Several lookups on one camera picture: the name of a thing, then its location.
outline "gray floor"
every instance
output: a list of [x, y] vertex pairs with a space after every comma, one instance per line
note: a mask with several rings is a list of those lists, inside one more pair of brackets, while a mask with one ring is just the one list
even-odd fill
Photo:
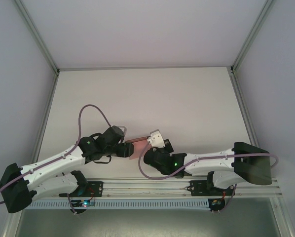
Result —
[[235, 199], [221, 213], [193, 210], [25, 210], [18, 237], [278, 237], [265, 198]]

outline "white backdrop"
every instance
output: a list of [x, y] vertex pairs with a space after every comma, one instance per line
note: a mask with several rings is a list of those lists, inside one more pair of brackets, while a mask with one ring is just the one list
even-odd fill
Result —
[[[114, 125], [128, 128], [126, 139], [160, 129], [176, 153], [208, 153], [249, 138], [226, 68], [127, 69], [61, 72], [39, 160], [53, 156], [77, 139], [77, 118], [95, 104]], [[82, 115], [82, 135], [104, 132], [96, 109]], [[90, 163], [87, 178], [141, 177], [137, 159], [113, 158], [109, 165]], [[158, 171], [144, 165], [154, 176]]]

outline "glass panel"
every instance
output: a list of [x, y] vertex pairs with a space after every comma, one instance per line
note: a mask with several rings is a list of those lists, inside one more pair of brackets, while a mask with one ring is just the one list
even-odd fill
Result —
[[18, 237], [278, 237], [267, 198], [235, 198], [220, 215], [196, 210], [23, 211]]

